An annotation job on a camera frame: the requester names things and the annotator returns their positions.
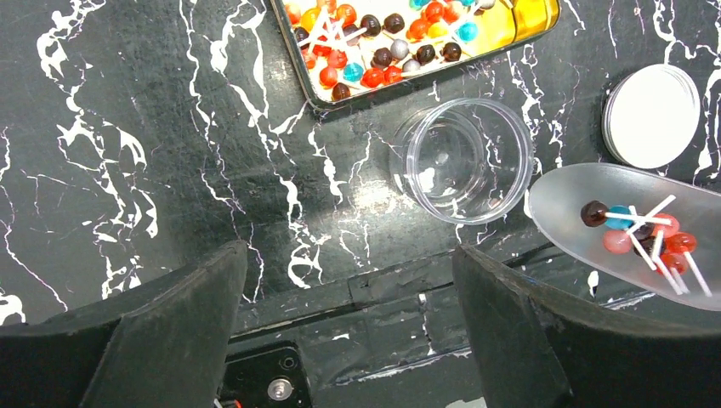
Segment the white round jar lid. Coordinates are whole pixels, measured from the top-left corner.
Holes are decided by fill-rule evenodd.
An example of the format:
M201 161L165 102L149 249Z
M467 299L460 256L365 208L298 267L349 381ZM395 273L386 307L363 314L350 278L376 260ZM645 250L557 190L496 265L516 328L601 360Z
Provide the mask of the white round jar lid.
M648 65L610 93L603 109L603 139L625 165L664 167L690 145L700 114L701 98L686 71L669 64Z

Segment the lollipops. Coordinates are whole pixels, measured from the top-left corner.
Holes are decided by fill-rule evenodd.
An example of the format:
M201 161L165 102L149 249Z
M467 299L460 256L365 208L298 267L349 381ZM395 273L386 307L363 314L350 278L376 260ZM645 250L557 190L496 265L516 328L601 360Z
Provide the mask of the lollipops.
M601 244L607 252L618 255L634 252L676 294L690 293L684 274L691 273L701 293L709 298L711 287L693 256L698 239L682 231L673 215L663 212L676 199L676 195L668 195L646 214L637 213L632 205L609 207L592 200L582 206L580 220L589 228L605 227Z

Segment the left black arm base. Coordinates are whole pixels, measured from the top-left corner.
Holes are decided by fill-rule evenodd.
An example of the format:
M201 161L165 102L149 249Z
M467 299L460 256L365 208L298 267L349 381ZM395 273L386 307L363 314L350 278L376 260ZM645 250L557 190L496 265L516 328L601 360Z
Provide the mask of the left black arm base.
M280 342L227 356L216 407L311 407L298 348Z

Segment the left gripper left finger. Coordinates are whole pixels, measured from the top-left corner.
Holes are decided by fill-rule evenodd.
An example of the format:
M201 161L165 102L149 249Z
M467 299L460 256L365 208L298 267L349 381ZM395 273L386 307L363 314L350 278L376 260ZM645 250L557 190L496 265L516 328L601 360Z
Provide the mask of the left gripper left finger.
M4 407L210 407L247 275L247 244L115 297L1 330Z

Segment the translucent plastic scoop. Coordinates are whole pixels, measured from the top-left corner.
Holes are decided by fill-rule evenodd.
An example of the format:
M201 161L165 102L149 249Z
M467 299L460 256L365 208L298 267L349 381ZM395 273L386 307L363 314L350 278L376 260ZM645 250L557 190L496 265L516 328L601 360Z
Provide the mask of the translucent plastic scoop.
M720 309L720 194L607 163L541 176L531 218L559 249L697 309Z

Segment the clear plastic jar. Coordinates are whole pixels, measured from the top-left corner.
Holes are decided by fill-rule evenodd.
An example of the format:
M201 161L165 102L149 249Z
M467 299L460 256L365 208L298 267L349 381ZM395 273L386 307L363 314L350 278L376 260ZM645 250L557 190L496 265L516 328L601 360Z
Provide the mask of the clear plastic jar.
M492 99L461 98L421 109L389 143L395 188L450 224L503 218L524 198L533 167L529 129Z

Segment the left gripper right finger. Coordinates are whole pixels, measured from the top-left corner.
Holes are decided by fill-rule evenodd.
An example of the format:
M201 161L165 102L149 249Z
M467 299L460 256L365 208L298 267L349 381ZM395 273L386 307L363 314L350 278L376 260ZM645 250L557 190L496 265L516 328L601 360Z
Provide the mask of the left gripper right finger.
M720 404L717 328L607 309L471 246L452 275L490 407Z

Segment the tin tray of lollipops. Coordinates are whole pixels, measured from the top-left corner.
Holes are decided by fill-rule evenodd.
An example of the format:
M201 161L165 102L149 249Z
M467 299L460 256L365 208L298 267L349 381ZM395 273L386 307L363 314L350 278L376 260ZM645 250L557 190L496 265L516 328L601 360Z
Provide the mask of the tin tray of lollipops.
M307 100L331 111L530 42L558 1L274 1Z

